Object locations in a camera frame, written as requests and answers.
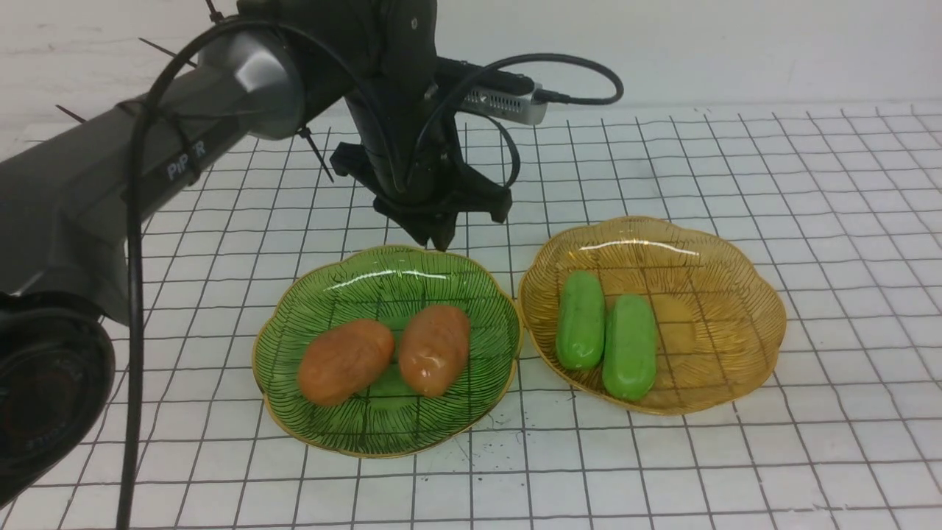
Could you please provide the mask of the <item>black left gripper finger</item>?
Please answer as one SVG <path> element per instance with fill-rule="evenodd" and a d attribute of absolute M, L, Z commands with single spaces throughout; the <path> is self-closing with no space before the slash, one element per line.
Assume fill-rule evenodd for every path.
<path fill-rule="evenodd" d="M 456 234 L 457 212 L 438 213 L 434 216 L 434 248 L 439 252 L 450 249 Z"/>
<path fill-rule="evenodd" d="M 438 248 L 440 222 L 434 216 L 398 214 L 397 224 L 420 246 Z"/>

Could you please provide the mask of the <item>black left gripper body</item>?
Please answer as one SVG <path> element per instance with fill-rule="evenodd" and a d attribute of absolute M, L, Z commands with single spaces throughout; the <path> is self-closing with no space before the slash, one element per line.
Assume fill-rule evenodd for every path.
<path fill-rule="evenodd" d="M 501 224 L 514 204 L 508 185 L 484 177 L 462 160 L 454 146 L 436 160 L 420 160 L 404 192 L 394 187 L 389 158 L 363 144 L 339 144 L 330 164 L 340 177 L 351 177 L 371 191 L 372 207 L 387 217 L 487 213 Z"/>

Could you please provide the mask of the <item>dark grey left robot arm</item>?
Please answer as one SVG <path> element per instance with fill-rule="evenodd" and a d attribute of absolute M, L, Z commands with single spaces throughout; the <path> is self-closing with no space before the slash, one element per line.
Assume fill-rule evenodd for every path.
<path fill-rule="evenodd" d="M 144 221 L 246 137 L 285 140 L 344 99 L 362 142 L 334 170 L 417 241 L 458 212 L 505 220 L 509 194 L 458 160 L 454 112 L 529 121 L 536 83 L 440 57 L 434 1 L 239 1 L 148 93 L 2 162 L 2 503 L 84 439 L 114 352 L 101 319 L 144 335 Z"/>

